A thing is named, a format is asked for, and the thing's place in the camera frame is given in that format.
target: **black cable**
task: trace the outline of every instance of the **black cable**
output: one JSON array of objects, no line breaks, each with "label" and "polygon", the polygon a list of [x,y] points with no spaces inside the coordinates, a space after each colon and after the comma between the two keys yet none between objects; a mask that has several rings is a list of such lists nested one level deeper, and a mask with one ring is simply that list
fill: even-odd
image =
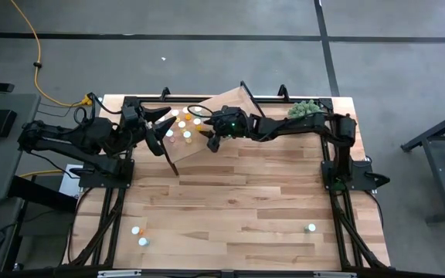
[{"label": "black cable", "polygon": [[82,197],[80,198],[80,200],[78,200],[78,203],[76,204],[76,209],[75,209],[75,213],[74,213],[74,217],[73,217],[73,222],[70,225],[70,234],[68,235],[68,251],[67,251],[67,257],[68,257],[68,263],[70,264],[72,262],[71,260],[71,239],[73,237],[73,227],[75,226],[75,220],[76,220],[76,215],[78,214],[78,210],[80,209],[80,205],[82,204],[82,201],[85,199],[85,197],[89,194],[90,191],[92,191],[93,188],[88,188],[83,194]]},{"label": "black cable", "polygon": [[60,108],[60,109],[69,109],[70,108],[70,107],[61,107],[61,106],[57,106],[57,105],[51,105],[51,104],[47,104],[47,103],[39,103],[39,105],[43,105],[46,107]]},{"label": "black cable", "polygon": [[52,166],[54,166],[54,168],[63,171],[63,173],[67,174],[70,178],[74,178],[74,177],[72,177],[72,176],[70,175],[70,173],[68,173],[67,171],[63,170],[63,169],[62,169],[61,167],[59,167],[58,165],[54,164],[54,162],[52,162],[50,159],[48,159],[48,158],[46,158],[46,157],[43,157],[42,155],[34,154],[34,153],[32,153],[32,152],[29,152],[28,154],[31,154],[31,155],[34,155],[34,156],[36,156],[36,157],[38,157],[38,158],[42,158],[42,159],[46,160],[46,161],[49,162]]},{"label": "black cable", "polygon": [[377,208],[379,209],[380,224],[382,226],[382,229],[384,229],[384,216],[382,215],[382,208],[380,207],[379,201],[377,201],[377,198],[370,191],[365,190],[365,193],[367,193],[367,195],[370,196],[370,198],[372,198],[377,204]]},{"label": "black cable", "polygon": [[68,113],[71,111],[71,109],[73,108],[73,105],[75,105],[77,103],[79,103],[79,101],[76,102],[76,103],[73,103],[72,106],[70,106],[70,107],[58,107],[58,106],[49,105],[49,104],[45,104],[45,103],[41,103],[40,104],[40,105],[44,105],[44,106],[48,106],[48,107],[66,108],[67,111],[66,111],[66,113],[64,115],[56,115],[56,114],[51,114],[51,113],[47,113],[47,112],[42,112],[42,111],[39,111],[39,110],[37,110],[37,112],[41,113],[41,114],[45,114],[45,115],[50,115],[50,116],[53,116],[53,117],[66,117],[68,115]]},{"label": "black cable", "polygon": [[[51,213],[51,212],[59,212],[59,211],[49,210],[49,211],[46,211],[46,212],[41,212],[41,213],[39,213],[38,215],[36,215],[36,216],[34,216],[34,217],[30,218],[30,219],[25,219],[25,220],[23,220],[23,221],[22,221],[22,224],[23,224],[23,223],[27,223],[27,222],[34,221],[34,220],[36,220],[37,218],[39,218],[39,217],[41,217],[41,216],[43,216],[43,215],[46,215],[46,214],[48,214],[48,213]],[[14,222],[14,223],[12,223],[12,224],[6,225],[6,226],[0,228],[0,231],[4,230],[4,229],[6,229],[6,228],[9,228],[9,227],[11,227],[11,226],[17,225],[17,224],[18,224],[18,222]]]},{"label": "black cable", "polygon": [[[77,119],[78,111],[83,111],[82,120]],[[88,118],[87,118],[87,111],[85,110],[85,108],[77,107],[75,109],[75,112],[73,112],[73,119],[75,120],[75,123],[79,124],[80,126],[84,126],[85,124],[87,124]]]},{"label": "black cable", "polygon": [[359,161],[357,161],[357,163],[355,163],[353,161],[353,165],[356,166],[356,167],[360,167],[360,168],[372,165],[372,159],[368,155],[365,156],[365,160],[364,161],[367,161],[368,163],[366,163],[366,164],[359,164],[358,163]]},{"label": "black cable", "polygon": [[[202,108],[203,110],[207,110],[207,111],[210,113],[210,116],[204,116],[204,115],[199,115],[199,114],[193,113],[192,111],[190,111],[190,108],[192,108],[192,107],[200,107],[200,108]],[[193,116],[195,116],[195,117],[201,117],[201,118],[207,118],[207,119],[210,119],[210,118],[213,117],[213,114],[214,114],[214,112],[212,112],[212,110],[210,110],[209,108],[207,108],[207,107],[205,107],[205,106],[203,106],[203,105],[200,105],[200,104],[188,105],[188,106],[186,107],[186,109],[189,111],[189,113],[190,113],[191,115],[193,115]]]},{"label": "black cable", "polygon": [[107,109],[107,108],[102,104],[102,102],[100,102],[99,98],[96,96],[95,93],[89,93],[89,94],[90,94],[90,95],[92,96],[92,98],[93,98],[92,103],[95,103],[95,100],[96,100],[97,103],[99,104],[99,106],[102,107],[102,109],[106,110],[109,114],[116,114],[116,115],[121,114],[121,111],[113,112],[113,111]]},{"label": "black cable", "polygon": [[328,114],[328,113],[327,113],[327,112],[324,112],[324,111],[321,111],[321,112],[313,112],[313,113],[309,113],[309,114],[306,114],[306,115],[301,116],[301,117],[291,118],[288,122],[286,122],[286,121],[283,122],[283,123],[280,124],[279,126],[275,127],[273,130],[271,130],[269,133],[263,135],[263,136],[262,136],[260,139],[258,139],[257,141],[258,141],[258,142],[262,142],[263,139],[267,138],[269,135],[271,135],[272,133],[274,133],[274,132],[277,131],[278,129],[280,129],[280,128],[282,128],[282,127],[288,125],[288,124],[292,124],[292,123],[295,122],[295,121],[303,120],[304,118],[306,118],[306,117],[310,117],[310,116],[315,115],[315,114]]}]

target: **small white object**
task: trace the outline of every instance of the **small white object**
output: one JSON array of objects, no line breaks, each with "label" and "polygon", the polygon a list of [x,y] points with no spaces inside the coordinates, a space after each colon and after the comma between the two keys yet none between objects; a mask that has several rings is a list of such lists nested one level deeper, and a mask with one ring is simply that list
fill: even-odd
[{"label": "small white object", "polygon": [[140,238],[138,240],[138,245],[139,246],[147,246],[150,242],[148,241],[148,239],[146,238]]},{"label": "small white object", "polygon": [[73,178],[70,178],[68,175],[63,175],[63,179],[61,180],[61,186],[59,187],[59,193],[63,193],[65,195],[78,198],[80,196],[80,188],[78,186],[80,182],[80,177],[70,172],[70,169],[73,168],[83,168],[83,165],[76,164],[67,164],[66,172],[68,172]]},{"label": "small white object", "polygon": [[315,232],[315,224],[308,224],[308,226],[305,228],[305,231],[307,232]]},{"label": "small white object", "polygon": [[137,235],[139,232],[140,232],[140,227],[135,226],[135,227],[131,228],[132,234]]}]

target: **black floor stripe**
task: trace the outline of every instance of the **black floor stripe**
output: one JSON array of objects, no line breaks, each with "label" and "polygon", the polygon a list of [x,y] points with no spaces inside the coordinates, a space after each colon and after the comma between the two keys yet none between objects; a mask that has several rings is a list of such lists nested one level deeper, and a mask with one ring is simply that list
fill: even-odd
[{"label": "black floor stripe", "polygon": [[[39,39],[89,39],[89,40],[215,40],[215,41],[278,41],[319,42],[320,36],[279,35],[144,35],[144,34],[80,34],[37,33]],[[33,39],[28,32],[0,32],[0,39]]]},{"label": "black floor stripe", "polygon": [[338,81],[336,80],[336,72],[332,62],[331,47],[329,45],[328,30],[325,28],[324,13],[322,12],[321,0],[314,0],[315,12],[317,13],[318,29],[321,32],[322,50],[324,51],[325,70],[328,73],[329,87],[331,95],[339,97]]},{"label": "black floor stripe", "polygon": [[329,42],[445,43],[444,37],[329,36]]}]

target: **wooden tabletop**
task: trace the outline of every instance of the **wooden tabletop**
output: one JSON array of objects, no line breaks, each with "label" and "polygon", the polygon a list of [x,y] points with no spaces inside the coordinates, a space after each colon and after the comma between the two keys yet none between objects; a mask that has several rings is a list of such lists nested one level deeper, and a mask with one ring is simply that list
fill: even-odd
[{"label": "wooden tabletop", "polygon": [[[104,105],[119,110],[123,98],[106,95]],[[335,113],[356,118],[352,98],[332,99]],[[186,105],[145,104],[180,110]],[[290,106],[263,104],[262,108],[268,117],[280,119]],[[118,115],[103,110],[100,116],[119,121]],[[365,157],[359,128],[352,157]],[[282,136],[265,143],[229,140],[216,154],[205,150],[178,161],[179,177],[144,142],[135,149],[134,159],[134,181],[124,203],[115,268],[340,269],[331,203],[321,181],[319,136]],[[83,200],[73,234],[73,257],[97,230],[104,192],[95,188]],[[364,192],[352,192],[352,204],[359,234],[389,265],[376,204]],[[317,230],[305,233],[310,223]],[[131,234],[134,226],[145,230],[149,246],[138,245],[139,236]],[[353,263],[351,240],[345,238]]]}]

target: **table leg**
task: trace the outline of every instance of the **table leg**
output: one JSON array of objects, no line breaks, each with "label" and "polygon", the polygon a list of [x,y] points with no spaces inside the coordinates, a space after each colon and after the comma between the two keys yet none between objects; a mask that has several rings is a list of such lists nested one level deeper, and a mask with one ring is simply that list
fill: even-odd
[{"label": "table leg", "polygon": [[26,201],[35,202],[63,212],[74,213],[76,208],[76,199],[74,197],[55,192],[18,176],[13,177],[8,197],[20,197]]},{"label": "table leg", "polygon": [[401,145],[403,151],[411,151],[414,147],[420,147],[422,142],[428,137],[440,136],[445,134],[445,120],[441,121],[428,131],[423,132],[421,135],[410,140],[408,143]]}]

